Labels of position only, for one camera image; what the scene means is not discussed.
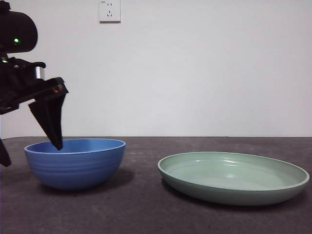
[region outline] blue bowl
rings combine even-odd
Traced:
[[[126,143],[114,139],[63,140],[57,150],[51,142],[24,148],[32,173],[45,185],[62,190],[94,187],[120,166]]]

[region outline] bowl rim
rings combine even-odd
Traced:
[[[275,160],[275,161],[279,161],[279,162],[282,162],[282,163],[286,163],[286,164],[288,164],[290,166],[296,167],[297,169],[301,170],[306,175],[306,178],[303,181],[301,181],[300,183],[297,183],[297,184],[294,184],[294,185],[283,186],[283,187],[276,187],[276,188],[273,188],[273,189],[249,189],[248,190],[248,189],[240,189],[240,188],[227,188],[227,187],[220,187],[220,186],[209,186],[209,185],[205,185],[205,184],[201,184],[201,183],[190,182],[190,181],[181,179],[179,177],[173,176],[172,174],[170,174],[167,171],[165,171],[164,169],[162,169],[162,167],[160,166],[160,164],[163,161],[165,161],[166,159],[168,159],[170,157],[175,157],[175,156],[178,156],[178,155],[194,154],[194,153],[218,153],[218,154],[246,155],[246,156],[254,156],[254,157],[260,157],[260,158]],[[305,185],[309,181],[309,179],[310,179],[310,175],[309,175],[309,173],[306,170],[304,170],[301,167],[299,167],[297,165],[294,165],[292,163],[285,162],[285,161],[282,161],[282,160],[279,160],[279,159],[276,159],[276,158],[272,158],[272,157],[265,157],[265,156],[251,155],[251,154],[242,154],[242,153],[235,153],[235,152],[198,151],[198,152],[179,153],[179,154],[169,155],[169,156],[166,156],[166,157],[162,158],[161,160],[158,161],[157,166],[158,166],[158,169],[162,173],[164,173],[164,174],[166,174],[166,175],[168,175],[168,176],[170,176],[170,177],[172,177],[174,179],[177,179],[179,181],[185,182],[185,183],[190,183],[190,184],[193,184],[195,186],[203,186],[203,187],[213,188],[213,189],[224,189],[224,190],[242,191],[242,192],[265,192],[265,191],[286,190],[286,189],[296,188],[296,187]]]
[[[111,140],[111,141],[119,141],[122,143],[122,145],[114,147],[114,148],[109,148],[109,149],[102,149],[102,150],[92,150],[92,151],[83,151],[83,152],[68,152],[68,153],[49,153],[49,152],[38,152],[38,151],[32,151],[29,150],[28,147],[34,146],[34,145],[40,145],[40,144],[45,144],[45,143],[51,143],[50,141],[44,141],[44,142],[38,142],[35,144],[28,145],[24,148],[24,151],[28,153],[34,153],[34,154],[50,154],[50,155],[77,155],[77,154],[89,154],[89,153],[96,153],[96,152],[103,152],[103,151],[109,151],[109,150],[114,150],[118,148],[122,148],[126,145],[126,142],[122,140],[117,140],[117,139],[109,139],[109,138],[73,138],[73,139],[65,139],[63,141],[73,141],[73,140]]]

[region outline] green led light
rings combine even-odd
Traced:
[[[15,45],[20,44],[20,39],[15,38],[15,39],[14,39],[14,44],[15,44]]]

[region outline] white wall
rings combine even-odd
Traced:
[[[312,136],[312,1],[8,0],[36,23],[22,59],[70,94],[64,136]],[[2,137],[43,136],[28,106]]]

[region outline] plate rim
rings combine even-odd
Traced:
[[[254,156],[254,157],[260,157],[260,158],[265,158],[265,159],[270,159],[270,160],[275,160],[275,161],[279,161],[279,162],[282,162],[282,163],[286,163],[286,164],[289,164],[290,166],[293,166],[293,167],[296,167],[298,168],[299,170],[301,170],[305,175],[306,175],[306,178],[301,181],[300,183],[297,183],[297,184],[294,184],[294,185],[290,185],[290,186],[284,186],[284,187],[278,187],[278,188],[274,188],[274,189],[250,189],[250,190],[247,190],[247,189],[234,189],[234,188],[226,188],[226,187],[219,187],[219,186],[209,186],[209,185],[204,185],[204,184],[200,184],[200,183],[194,183],[194,182],[190,182],[190,181],[186,181],[184,179],[181,179],[181,178],[178,178],[176,176],[173,176],[172,174],[166,172],[165,170],[163,170],[160,166],[161,162],[170,158],[170,157],[174,157],[174,156],[178,156],[178,155],[185,155],[185,154],[194,154],[194,153],[218,153],[218,154],[234,154],[234,155],[246,155],[246,156]],[[158,169],[174,178],[174,179],[177,179],[177,180],[180,180],[180,181],[183,181],[185,183],[190,183],[190,184],[193,184],[193,185],[196,185],[196,186],[203,186],[203,187],[207,187],[207,188],[212,188],[212,189],[223,189],[223,190],[232,190],[232,191],[242,191],[242,192],[268,192],[268,191],[280,191],[280,190],[287,190],[287,189],[292,189],[292,188],[297,188],[297,187],[300,187],[300,186],[303,186],[305,184],[307,184],[307,182],[310,180],[310,175],[309,173],[304,170],[303,168],[295,165],[295,164],[292,164],[292,163],[289,163],[289,162],[286,162],[286,161],[282,161],[282,160],[279,160],[279,159],[276,159],[276,158],[272,158],[272,157],[265,157],[265,156],[259,156],[259,155],[252,155],[252,154],[244,154],[244,153],[235,153],[235,152],[218,152],[218,151],[194,151],[194,152],[184,152],[184,153],[179,153],[179,154],[174,154],[174,155],[169,155],[169,156],[166,156],[164,158],[162,158],[161,160],[158,161],[157,163],[157,166],[158,166]]]

